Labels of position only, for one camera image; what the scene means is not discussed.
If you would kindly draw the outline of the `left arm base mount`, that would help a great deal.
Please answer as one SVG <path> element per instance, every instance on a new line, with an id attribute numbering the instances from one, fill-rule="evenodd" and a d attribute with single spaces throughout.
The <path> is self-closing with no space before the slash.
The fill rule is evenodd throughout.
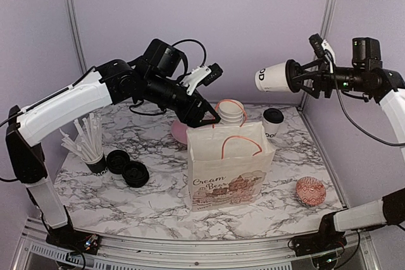
<path id="1" fill-rule="evenodd" d="M 77 249 L 80 253 L 96 255 L 99 250 L 101 236 L 76 230 L 68 215 L 67 225 L 61 228 L 48 228 L 46 243 L 64 249 Z"/>

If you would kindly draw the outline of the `white paper bag pink handles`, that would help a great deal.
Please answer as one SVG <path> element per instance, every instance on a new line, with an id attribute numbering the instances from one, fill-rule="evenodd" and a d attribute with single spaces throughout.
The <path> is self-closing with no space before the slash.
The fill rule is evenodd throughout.
<path id="1" fill-rule="evenodd" d="M 260 122 L 187 130 L 190 209 L 193 212 L 253 203 L 275 155 Z"/>

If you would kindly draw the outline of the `black cup lid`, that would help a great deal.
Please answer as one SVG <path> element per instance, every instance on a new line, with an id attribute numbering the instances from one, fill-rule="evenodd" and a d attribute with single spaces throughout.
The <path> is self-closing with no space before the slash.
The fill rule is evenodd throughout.
<path id="1" fill-rule="evenodd" d="M 298 93 L 300 88 L 298 86 L 298 81 L 294 80 L 295 77 L 299 75 L 301 65 L 293 60 L 289 59 L 285 63 L 285 79 L 287 81 L 288 88 L 292 93 Z"/>
<path id="2" fill-rule="evenodd" d="M 263 112 L 263 119 L 269 123 L 280 124 L 284 121 L 284 115 L 279 109 L 268 108 Z"/>

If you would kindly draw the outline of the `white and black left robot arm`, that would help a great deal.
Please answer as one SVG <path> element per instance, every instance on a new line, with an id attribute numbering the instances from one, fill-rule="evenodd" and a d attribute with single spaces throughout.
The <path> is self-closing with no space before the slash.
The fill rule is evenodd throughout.
<path id="1" fill-rule="evenodd" d="M 47 219 L 51 239 L 73 248 L 84 235 L 73 227 L 48 177 L 42 139 L 81 116 L 127 99 L 171 109 L 192 128 L 208 125 L 207 113 L 212 114 L 212 123 L 218 123 L 219 115 L 197 88 L 218 79 L 222 69 L 218 64 L 202 64 L 174 78 L 177 66 L 187 63 L 187 56 L 175 45 L 154 39 L 132 61 L 114 59 L 92 67 L 76 82 L 41 101 L 10 109 L 3 125 L 11 165 L 16 179 L 26 186 Z"/>

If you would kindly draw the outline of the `white paper coffee cup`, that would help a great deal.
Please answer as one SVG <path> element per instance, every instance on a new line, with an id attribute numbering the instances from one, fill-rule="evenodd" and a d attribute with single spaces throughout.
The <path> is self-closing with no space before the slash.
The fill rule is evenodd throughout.
<path id="1" fill-rule="evenodd" d="M 286 64 L 283 62 L 257 71 L 254 77 L 256 88 L 262 92 L 288 92 Z"/>

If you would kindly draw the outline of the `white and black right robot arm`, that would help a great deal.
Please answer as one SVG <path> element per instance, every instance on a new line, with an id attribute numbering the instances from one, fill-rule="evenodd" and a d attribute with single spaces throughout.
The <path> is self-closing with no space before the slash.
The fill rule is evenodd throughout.
<path id="1" fill-rule="evenodd" d="M 314 235 L 320 250 L 337 230 L 376 229 L 404 221 L 404 77 L 383 67 L 378 40 L 352 40 L 349 67 L 329 59 L 318 35 L 317 60 L 299 70 L 308 82 L 305 113 L 333 167 L 349 208 Z"/>

